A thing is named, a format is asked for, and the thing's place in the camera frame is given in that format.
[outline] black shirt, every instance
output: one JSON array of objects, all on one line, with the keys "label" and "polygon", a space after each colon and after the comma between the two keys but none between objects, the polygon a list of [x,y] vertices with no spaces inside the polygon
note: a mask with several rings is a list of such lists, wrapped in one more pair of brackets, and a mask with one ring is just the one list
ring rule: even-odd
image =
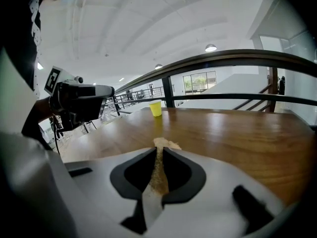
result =
[{"label": "black shirt", "polygon": [[[41,42],[39,7],[43,0],[1,0],[3,19],[3,46],[13,65],[32,90],[35,90],[34,71]],[[22,134],[40,141],[50,149],[42,137],[35,109],[30,112]]]},{"label": "black shirt", "polygon": [[284,92],[285,92],[285,81],[283,81],[283,80],[279,81],[279,91],[280,91],[281,94],[284,95]]}]

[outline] wooden table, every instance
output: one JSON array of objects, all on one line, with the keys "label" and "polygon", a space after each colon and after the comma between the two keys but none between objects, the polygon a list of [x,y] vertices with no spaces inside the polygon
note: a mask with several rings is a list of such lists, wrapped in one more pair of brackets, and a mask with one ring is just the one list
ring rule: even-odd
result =
[{"label": "wooden table", "polygon": [[153,147],[165,137],[189,152],[229,162],[266,185],[286,205],[303,193],[315,163],[316,136],[293,114],[144,108],[74,142],[65,162],[91,160]]}]

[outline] black cable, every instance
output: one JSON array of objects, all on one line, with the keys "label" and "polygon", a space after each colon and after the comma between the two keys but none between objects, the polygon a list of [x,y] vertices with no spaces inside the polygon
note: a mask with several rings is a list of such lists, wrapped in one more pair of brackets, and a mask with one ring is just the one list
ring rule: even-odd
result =
[{"label": "black cable", "polygon": [[55,125],[55,122],[57,121],[56,117],[53,116],[53,126],[54,126],[54,137],[55,137],[55,145],[56,145],[56,149],[57,149],[57,152],[58,154],[60,155],[60,152],[59,152],[59,149],[58,149],[58,145],[57,145],[57,139],[56,139],[56,136],[57,136],[57,132],[56,132],[56,125]]},{"label": "black cable", "polygon": [[93,126],[95,127],[95,129],[97,129],[96,126],[94,125],[93,121],[91,121],[91,123],[93,124]]}]

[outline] person's arm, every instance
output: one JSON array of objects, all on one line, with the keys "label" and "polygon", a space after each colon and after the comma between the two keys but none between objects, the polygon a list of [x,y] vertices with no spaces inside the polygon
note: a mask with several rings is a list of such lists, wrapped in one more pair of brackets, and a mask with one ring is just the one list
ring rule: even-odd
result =
[{"label": "person's arm", "polygon": [[31,110],[31,113],[34,113],[34,117],[37,118],[38,123],[43,120],[52,117],[54,114],[52,113],[49,105],[49,97],[45,99],[38,100]]}]

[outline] white wall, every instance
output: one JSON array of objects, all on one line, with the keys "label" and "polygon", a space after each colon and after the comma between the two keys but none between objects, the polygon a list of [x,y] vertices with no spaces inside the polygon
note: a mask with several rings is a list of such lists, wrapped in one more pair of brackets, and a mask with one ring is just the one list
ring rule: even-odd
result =
[{"label": "white wall", "polygon": [[137,91],[140,91],[140,90],[145,90],[147,89],[148,86],[145,84],[145,85],[140,85],[138,87],[134,87],[132,89],[130,89],[130,92],[137,92]]},{"label": "white wall", "polygon": [[[276,37],[260,36],[264,50],[283,52],[281,40]],[[277,68],[277,75],[279,78],[285,76],[285,69]]]},{"label": "white wall", "polygon": [[184,88],[184,81],[183,76],[215,71],[216,72],[216,79],[217,84],[225,80],[226,78],[232,75],[232,67],[218,67],[218,68],[206,68],[206,69],[199,69],[194,71],[189,71],[185,73],[181,73],[171,77],[172,85],[174,85],[175,92],[174,95],[185,95],[185,88]]},{"label": "white wall", "polygon": [[149,89],[149,85],[150,84],[153,84],[153,88],[156,88],[156,87],[162,87],[163,86],[163,82],[161,79],[158,79],[158,80],[155,80],[155,81],[152,81],[150,83],[147,83],[147,88]]},{"label": "white wall", "polygon": [[[305,32],[290,40],[291,52],[310,61],[315,60],[316,46],[312,36]],[[302,73],[287,70],[285,94],[299,98],[317,100],[317,79]],[[287,107],[309,125],[317,124],[317,109],[314,106],[290,103]]]},{"label": "white wall", "polygon": [[[267,85],[267,79],[263,75],[233,74],[216,86],[202,94],[212,93],[258,93]],[[180,108],[195,109],[233,109],[245,100],[189,100],[180,105]]]},{"label": "white wall", "polygon": [[[306,25],[287,0],[276,0],[253,35],[253,40],[257,41],[261,36],[262,47],[257,46],[258,49],[285,52],[314,61],[316,46],[306,29]],[[290,70],[278,69],[278,76],[284,75],[285,95],[317,100],[315,78]],[[285,103],[285,108],[296,113],[308,124],[316,124],[316,107]]]},{"label": "white wall", "polygon": [[[242,40],[238,46],[238,49],[254,49],[254,44],[252,40]],[[232,74],[258,74],[258,66],[233,66]]]},{"label": "white wall", "polygon": [[46,119],[46,120],[40,122],[39,124],[43,130],[47,130],[47,129],[51,128],[51,124],[50,124],[49,119]]},{"label": "white wall", "polygon": [[290,39],[306,30],[306,25],[287,0],[275,0],[255,35]]}]

